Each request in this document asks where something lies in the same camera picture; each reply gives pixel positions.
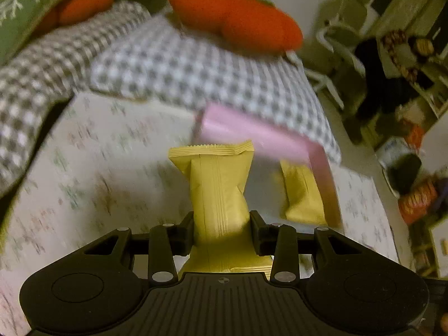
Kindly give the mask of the gold snack packet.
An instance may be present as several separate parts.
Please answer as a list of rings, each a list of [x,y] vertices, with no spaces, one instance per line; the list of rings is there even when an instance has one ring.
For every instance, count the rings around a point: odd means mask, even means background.
[[[169,159],[189,181],[194,244],[181,272],[270,274],[271,256],[258,256],[244,198],[254,146],[196,145],[171,148]]]
[[[280,162],[288,199],[286,218],[297,223],[327,225],[323,201],[313,172],[306,165]]]

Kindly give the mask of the gold snack packet in box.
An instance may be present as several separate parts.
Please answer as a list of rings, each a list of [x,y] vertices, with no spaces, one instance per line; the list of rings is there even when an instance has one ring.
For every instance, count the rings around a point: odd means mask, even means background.
[[[297,223],[327,225],[323,201],[313,172],[306,165],[280,162],[288,199],[286,218]]]

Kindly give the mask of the pink silver cardboard box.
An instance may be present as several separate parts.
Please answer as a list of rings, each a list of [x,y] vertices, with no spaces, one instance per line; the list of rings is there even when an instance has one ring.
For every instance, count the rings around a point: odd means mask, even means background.
[[[313,231],[313,225],[291,222],[284,215],[288,201],[280,161],[285,159],[310,168],[320,191],[328,225],[331,228],[341,226],[333,173],[319,143],[217,104],[209,104],[198,116],[193,140],[196,144],[234,144],[247,140],[254,145],[254,160],[244,192],[250,209],[256,209],[268,223],[285,223],[305,233]]]

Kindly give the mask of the floral white tablecloth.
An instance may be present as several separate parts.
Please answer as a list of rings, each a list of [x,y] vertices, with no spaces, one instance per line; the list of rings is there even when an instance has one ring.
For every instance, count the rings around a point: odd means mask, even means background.
[[[182,219],[191,208],[188,182],[169,160],[169,150],[194,144],[200,114],[91,92],[72,100],[1,226],[3,335],[29,330],[19,291],[33,272],[114,229],[146,233]],[[397,260],[374,181],[330,167],[341,214],[336,230]]]

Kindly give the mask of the orange patterned bag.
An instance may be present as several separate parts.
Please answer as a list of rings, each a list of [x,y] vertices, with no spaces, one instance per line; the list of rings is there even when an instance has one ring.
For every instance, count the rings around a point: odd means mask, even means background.
[[[428,210],[438,198],[436,181],[424,181],[410,193],[399,198],[399,212],[407,225],[412,225],[428,214]]]

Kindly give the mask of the black bag on floor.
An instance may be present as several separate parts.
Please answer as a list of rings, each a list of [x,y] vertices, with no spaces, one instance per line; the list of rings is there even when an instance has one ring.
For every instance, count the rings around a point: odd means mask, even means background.
[[[421,167],[421,159],[414,153],[400,157],[395,164],[386,170],[386,178],[391,188],[399,196],[409,193]]]

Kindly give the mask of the person in dark coat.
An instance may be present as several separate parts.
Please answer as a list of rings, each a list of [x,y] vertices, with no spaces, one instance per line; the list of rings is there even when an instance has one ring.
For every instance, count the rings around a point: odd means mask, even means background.
[[[362,142],[361,129],[376,116],[391,118],[399,106],[418,96],[413,85],[423,77],[421,67],[435,55],[433,40],[407,35],[403,30],[362,40],[354,56],[365,67],[365,98],[343,126],[355,145]]]

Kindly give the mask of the grey checkered quilt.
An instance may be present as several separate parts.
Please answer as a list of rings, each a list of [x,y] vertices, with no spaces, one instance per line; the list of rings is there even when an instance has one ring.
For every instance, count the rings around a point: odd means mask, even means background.
[[[218,102],[342,154],[302,63],[250,57],[181,32],[136,2],[33,40],[1,68],[1,191],[23,176],[52,108],[77,91],[158,100],[192,110]]]

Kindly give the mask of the white office chair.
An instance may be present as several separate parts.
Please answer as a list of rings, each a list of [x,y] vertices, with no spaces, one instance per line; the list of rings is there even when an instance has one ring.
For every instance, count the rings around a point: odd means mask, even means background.
[[[323,22],[316,33],[316,40],[334,57],[351,66],[360,77],[365,76],[365,67],[354,55],[361,41],[360,30],[368,15],[370,0],[340,0],[336,14]]]

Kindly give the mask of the orange pumpkin plush cushion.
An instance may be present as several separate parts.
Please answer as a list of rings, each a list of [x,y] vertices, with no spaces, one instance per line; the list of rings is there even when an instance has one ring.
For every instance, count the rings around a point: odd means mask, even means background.
[[[302,47],[295,20],[260,0],[169,0],[181,23],[247,52],[281,55]]]

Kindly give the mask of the small orange plush cushion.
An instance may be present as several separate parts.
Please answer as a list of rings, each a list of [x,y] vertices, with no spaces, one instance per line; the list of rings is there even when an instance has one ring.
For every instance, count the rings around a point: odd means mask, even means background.
[[[114,0],[64,0],[52,8],[35,28],[35,35],[49,33],[58,27],[71,26],[109,10]]]

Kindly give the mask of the green snowflake pillow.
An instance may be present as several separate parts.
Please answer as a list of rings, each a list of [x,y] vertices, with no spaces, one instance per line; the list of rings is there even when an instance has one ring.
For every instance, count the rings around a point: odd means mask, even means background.
[[[1,64],[8,62],[62,0],[1,0]]]

